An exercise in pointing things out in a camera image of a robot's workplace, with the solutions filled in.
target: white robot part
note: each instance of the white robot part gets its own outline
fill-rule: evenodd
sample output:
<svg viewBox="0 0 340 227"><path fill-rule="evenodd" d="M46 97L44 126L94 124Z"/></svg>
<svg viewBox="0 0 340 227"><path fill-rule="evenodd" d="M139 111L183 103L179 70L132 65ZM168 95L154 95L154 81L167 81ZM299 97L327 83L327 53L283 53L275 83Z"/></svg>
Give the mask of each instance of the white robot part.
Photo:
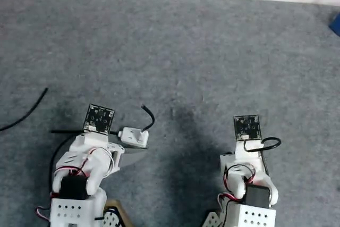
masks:
<svg viewBox="0 0 340 227"><path fill-rule="evenodd" d="M77 136L56 164L53 192L59 193L62 178L72 170L88 176L86 191L94 195L102 179L120 169L118 164L123 153L124 148L109 143L107 135L88 132Z"/></svg>
<svg viewBox="0 0 340 227"><path fill-rule="evenodd" d="M78 227L100 227L101 221L97 218L103 216L106 194L102 188L86 200L52 199L50 227L69 227L76 224Z"/></svg>
<svg viewBox="0 0 340 227"><path fill-rule="evenodd" d="M275 217L274 209L229 203L227 215L223 213L220 219L223 227L275 227Z"/></svg>
<svg viewBox="0 0 340 227"><path fill-rule="evenodd" d="M264 145L261 140L252 140L247 144L247 149L262 148ZM236 142L235 154L220 155L221 175L224 175L226 169L235 164L243 164L252 166L255 169L253 183L266 186L270 190L270 205L274 205L278 201L278 190L274 186L270 177L265 173L265 167L259 152L248 153L244 150L243 141ZM228 188L237 199L241 199L245 194L245 183L243 177L249 178L250 171L244 167L232 168L228 172Z"/></svg>

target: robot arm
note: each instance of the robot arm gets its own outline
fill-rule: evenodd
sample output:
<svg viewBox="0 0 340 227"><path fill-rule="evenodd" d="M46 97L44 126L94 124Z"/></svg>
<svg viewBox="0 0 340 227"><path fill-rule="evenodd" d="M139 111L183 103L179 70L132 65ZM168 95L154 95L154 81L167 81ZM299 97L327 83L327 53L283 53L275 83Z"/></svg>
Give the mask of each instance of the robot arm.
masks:
<svg viewBox="0 0 340 227"><path fill-rule="evenodd" d="M121 145L109 143L105 134L85 132L78 135L56 164L53 192L60 192L64 177L83 175L87 177L87 194L94 195L103 178L120 170L118 165L124 152Z"/></svg>
<svg viewBox="0 0 340 227"><path fill-rule="evenodd" d="M278 190L271 181L263 151L278 147L275 137L262 139L257 115L235 116L235 153L220 155L220 171L227 192L218 195L220 212L211 212L202 227L274 227ZM265 147L268 140L277 143Z"/></svg>
<svg viewBox="0 0 340 227"><path fill-rule="evenodd" d="M120 132L113 132L123 143L139 148L146 147L148 129L155 122L151 111L144 105L142 108L152 118L150 125L144 129L125 127ZM39 209L43 209L42 207L36 209L40 218L50 222L50 227L67 227L70 224L77 227L102 226L107 197L105 191L99 187L101 181L119 171L122 166L133 164L145 155L145 151L141 152L140 149L135 149L139 152L127 149L132 153L126 153L121 145L109 142L113 116L112 109L90 105L83 132L76 131L80 134L75 137L69 151L56 163L50 218L40 214Z"/></svg>

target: gray carpet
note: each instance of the gray carpet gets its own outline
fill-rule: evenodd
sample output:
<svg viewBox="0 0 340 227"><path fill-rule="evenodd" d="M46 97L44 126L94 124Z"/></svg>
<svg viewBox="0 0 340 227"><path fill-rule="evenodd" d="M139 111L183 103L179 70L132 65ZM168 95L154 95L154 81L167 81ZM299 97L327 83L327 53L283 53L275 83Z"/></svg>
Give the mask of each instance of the gray carpet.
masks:
<svg viewBox="0 0 340 227"><path fill-rule="evenodd" d="M136 227L199 226L222 191L233 116L260 114L279 190L277 227L340 222L339 7L244 0L0 0L1 226L45 226L52 152L89 103L113 129L142 127L149 154L103 181Z"/></svg>

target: white plastic bracket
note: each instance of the white plastic bracket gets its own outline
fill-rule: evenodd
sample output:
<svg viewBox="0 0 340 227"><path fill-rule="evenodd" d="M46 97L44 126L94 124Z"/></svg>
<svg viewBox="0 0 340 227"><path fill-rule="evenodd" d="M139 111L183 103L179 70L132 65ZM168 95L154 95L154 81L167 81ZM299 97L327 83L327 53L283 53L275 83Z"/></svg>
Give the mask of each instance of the white plastic bracket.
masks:
<svg viewBox="0 0 340 227"><path fill-rule="evenodd" d="M210 212L202 227L219 227L221 220L215 212Z"/></svg>

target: red and white wire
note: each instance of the red and white wire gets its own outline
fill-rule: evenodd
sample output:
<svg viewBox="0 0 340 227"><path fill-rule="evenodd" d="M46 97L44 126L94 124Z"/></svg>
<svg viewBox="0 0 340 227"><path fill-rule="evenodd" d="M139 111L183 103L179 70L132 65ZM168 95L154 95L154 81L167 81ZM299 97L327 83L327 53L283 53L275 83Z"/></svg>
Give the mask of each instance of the red and white wire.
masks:
<svg viewBox="0 0 340 227"><path fill-rule="evenodd" d="M113 158L112 158L112 153L109 152L108 150L106 150L105 148L102 148L102 147L95 147L95 148L93 148L93 149L89 152L89 155L92 154L95 150L98 150L98 149L103 150L103 151L107 154L107 156L110 158L110 167L109 167L108 171L106 172L106 174L103 176L103 178L106 178L106 177L108 177L108 176L110 175L110 173L111 173L111 171L112 171L112 169L113 169L113 166L114 166L115 162L114 162L114 160L113 160Z"/></svg>
<svg viewBox="0 0 340 227"><path fill-rule="evenodd" d="M217 202L218 202L219 208L221 209L222 213L224 212L224 210L223 210L223 207L221 205L221 202L219 201L221 196L223 196L224 198L228 198L229 200L234 201L234 202L241 201L240 199L235 198L232 194L229 194L227 192L223 192L221 194L218 194L217 195Z"/></svg>
<svg viewBox="0 0 340 227"><path fill-rule="evenodd" d="M43 220L49 222L49 218L47 218L46 216L42 215L42 213L39 211L39 209L42 209L42 210L49 210L49 208L45 208L45 207L41 207L41 206L36 207L36 214L37 214L37 216L38 216L40 219L43 219Z"/></svg>
<svg viewBox="0 0 340 227"><path fill-rule="evenodd" d="M81 168L74 167L74 166L61 166L61 167L59 167L55 170L54 174L56 174L60 170L75 170L75 171L77 171L77 173L75 175L78 175L78 172L79 172L79 173L82 173L83 175L86 176L85 172Z"/></svg>

